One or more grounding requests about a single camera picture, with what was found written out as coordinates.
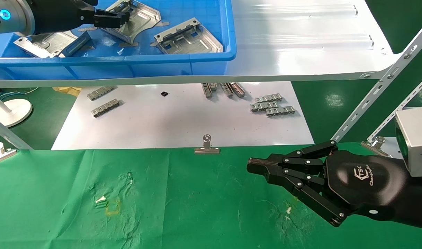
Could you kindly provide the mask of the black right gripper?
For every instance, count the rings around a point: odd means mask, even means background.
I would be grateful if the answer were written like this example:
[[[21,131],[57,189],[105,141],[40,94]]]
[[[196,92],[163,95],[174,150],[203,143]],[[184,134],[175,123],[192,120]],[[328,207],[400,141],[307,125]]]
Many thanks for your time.
[[[283,187],[333,227],[342,225],[349,213],[377,221],[410,222],[404,200],[410,174],[403,160],[338,149],[337,142],[330,140],[285,155],[250,158],[247,171]],[[308,175],[323,171],[325,157],[328,186],[348,211],[322,195],[322,178]]]

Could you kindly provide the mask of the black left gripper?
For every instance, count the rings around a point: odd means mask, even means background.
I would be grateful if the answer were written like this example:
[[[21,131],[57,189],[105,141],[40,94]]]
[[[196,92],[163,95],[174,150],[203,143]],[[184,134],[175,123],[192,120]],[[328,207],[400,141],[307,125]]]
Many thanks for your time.
[[[32,35],[59,33],[83,24],[117,28],[130,18],[130,12],[95,9],[97,0],[29,0],[28,4],[35,20]]]

